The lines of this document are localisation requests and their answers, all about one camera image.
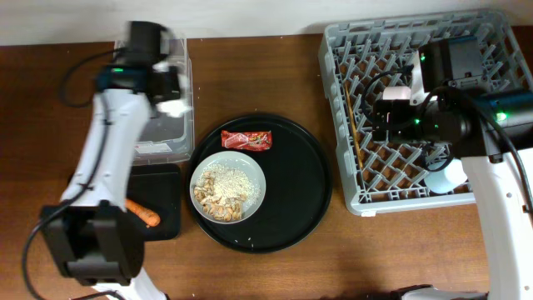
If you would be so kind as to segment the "red snack wrapper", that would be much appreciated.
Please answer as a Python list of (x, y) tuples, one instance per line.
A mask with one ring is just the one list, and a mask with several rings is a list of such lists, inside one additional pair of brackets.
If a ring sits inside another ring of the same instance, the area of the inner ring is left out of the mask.
[(269, 150), (272, 145), (271, 131), (266, 132), (221, 132), (224, 148), (262, 152)]

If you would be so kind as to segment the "rice and nut scraps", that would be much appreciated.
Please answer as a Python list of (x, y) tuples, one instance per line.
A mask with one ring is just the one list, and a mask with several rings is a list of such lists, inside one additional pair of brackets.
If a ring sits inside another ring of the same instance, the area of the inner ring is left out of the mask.
[(261, 191), (242, 170), (215, 163), (200, 173), (192, 199), (214, 221), (229, 223), (241, 221), (245, 211), (258, 203)]

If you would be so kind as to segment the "wooden chopstick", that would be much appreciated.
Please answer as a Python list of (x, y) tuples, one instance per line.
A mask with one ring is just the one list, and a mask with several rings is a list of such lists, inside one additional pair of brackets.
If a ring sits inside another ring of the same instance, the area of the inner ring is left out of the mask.
[(346, 92), (346, 105), (348, 108), (349, 118), (350, 118), (350, 126), (351, 126), (351, 135), (354, 142), (354, 147), (356, 151), (356, 160), (359, 166), (359, 169), (361, 171), (364, 170), (363, 162), (361, 160), (361, 149), (359, 147), (358, 143), (358, 131), (356, 129), (356, 119), (354, 115), (354, 110), (352, 105), (354, 104), (353, 100), (351, 99), (351, 93), (350, 93), (350, 83), (348, 81), (345, 81), (343, 83), (343, 87)]

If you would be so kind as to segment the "blue plastic cup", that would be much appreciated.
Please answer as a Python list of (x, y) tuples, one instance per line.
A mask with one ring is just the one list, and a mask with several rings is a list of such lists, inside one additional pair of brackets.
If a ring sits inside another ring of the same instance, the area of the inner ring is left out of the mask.
[(435, 162), (429, 166), (431, 172), (424, 178), (424, 184), (433, 193), (444, 194), (453, 191), (467, 180), (459, 159), (454, 158), (444, 169), (434, 172), (434, 169), (441, 167), (442, 162)]

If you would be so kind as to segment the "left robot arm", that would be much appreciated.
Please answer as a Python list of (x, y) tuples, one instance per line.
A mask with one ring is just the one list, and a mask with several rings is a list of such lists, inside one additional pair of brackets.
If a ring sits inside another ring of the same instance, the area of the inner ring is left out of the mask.
[(77, 169), (57, 206), (42, 208), (41, 233), (58, 271), (95, 296), (165, 299), (143, 268), (144, 238), (129, 219), (126, 191), (139, 137), (149, 120), (189, 113), (183, 76), (170, 58), (171, 29), (131, 21), (126, 44), (95, 80), (93, 115)]

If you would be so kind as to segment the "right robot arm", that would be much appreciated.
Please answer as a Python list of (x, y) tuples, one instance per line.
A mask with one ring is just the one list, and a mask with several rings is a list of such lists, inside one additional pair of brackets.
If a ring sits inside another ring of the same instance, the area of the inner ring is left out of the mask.
[(361, 110), (376, 141), (449, 145), (471, 185), (488, 258), (485, 299), (532, 296), (532, 93), (492, 92), (474, 36), (429, 42), (400, 73), (421, 80), (387, 88)]

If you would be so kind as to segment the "white tissue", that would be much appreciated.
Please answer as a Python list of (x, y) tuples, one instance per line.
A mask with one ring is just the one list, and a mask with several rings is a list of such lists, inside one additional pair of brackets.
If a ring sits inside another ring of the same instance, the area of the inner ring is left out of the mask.
[(187, 100), (169, 100), (157, 104), (157, 110), (171, 118), (181, 118), (192, 109), (193, 106), (189, 105)]

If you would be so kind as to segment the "grey plate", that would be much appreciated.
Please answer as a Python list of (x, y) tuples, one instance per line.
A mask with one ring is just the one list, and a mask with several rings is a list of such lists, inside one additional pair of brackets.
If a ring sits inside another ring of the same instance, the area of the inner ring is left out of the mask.
[[(196, 204), (195, 201), (192, 199), (193, 185), (195, 181), (199, 178), (200, 173), (202, 172), (204, 168), (207, 168), (215, 163), (223, 164), (231, 168), (237, 168), (239, 170), (242, 170), (254, 183), (258, 184), (262, 190), (259, 196), (258, 203), (252, 204), (252, 207), (248, 208), (245, 211), (245, 217), (241, 221), (235, 221), (235, 222), (214, 221), (213, 219), (208, 217), (204, 212), (202, 212), (200, 205)], [(236, 151), (218, 152), (201, 160), (200, 163), (194, 168), (192, 176), (191, 176), (190, 184), (189, 184), (189, 192), (190, 192), (190, 197), (192, 200), (192, 206), (193, 206), (193, 209), (196, 211), (196, 213), (200, 214), (200, 219), (211, 222), (211, 223), (215, 223), (215, 224), (221, 224), (221, 225), (237, 224), (250, 218), (262, 205), (262, 202), (266, 196), (266, 191), (267, 191), (267, 183), (266, 183), (266, 178), (262, 171), (262, 168), (250, 156), (244, 153), (241, 153), (241, 152), (236, 152)]]

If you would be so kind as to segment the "orange carrot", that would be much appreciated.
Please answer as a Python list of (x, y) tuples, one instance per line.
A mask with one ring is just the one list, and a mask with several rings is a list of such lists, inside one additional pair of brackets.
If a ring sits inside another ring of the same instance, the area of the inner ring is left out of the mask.
[(126, 199), (126, 208), (131, 213), (139, 217), (146, 224), (148, 228), (156, 227), (161, 222), (161, 218), (156, 212), (154, 212), (153, 210), (149, 208), (143, 207), (142, 205), (128, 198)]

